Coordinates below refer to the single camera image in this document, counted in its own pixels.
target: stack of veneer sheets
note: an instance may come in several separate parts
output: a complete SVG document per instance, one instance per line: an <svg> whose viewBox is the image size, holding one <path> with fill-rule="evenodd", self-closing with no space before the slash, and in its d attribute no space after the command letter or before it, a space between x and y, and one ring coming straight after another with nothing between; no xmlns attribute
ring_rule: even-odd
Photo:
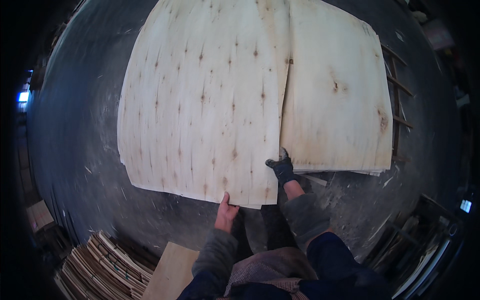
<svg viewBox="0 0 480 300"><path fill-rule="evenodd" d="M118 148L139 188L259 208L297 173L390 168L380 40L322 1L160 0L132 50Z"/></svg>

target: dirty glove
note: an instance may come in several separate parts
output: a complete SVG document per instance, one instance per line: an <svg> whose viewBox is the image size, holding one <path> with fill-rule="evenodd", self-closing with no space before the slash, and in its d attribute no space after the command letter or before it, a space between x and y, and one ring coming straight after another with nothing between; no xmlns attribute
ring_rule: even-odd
<svg viewBox="0 0 480 300"><path fill-rule="evenodd" d="M280 183L281 187L283 187L285 183L295 180L293 177L292 161L290 160L290 157L288 157L288 152L284 147L280 147L280 156L278 161L267 159L265 164L273 169L273 172L275 172L275 176L278 178L278 183Z"/></svg>

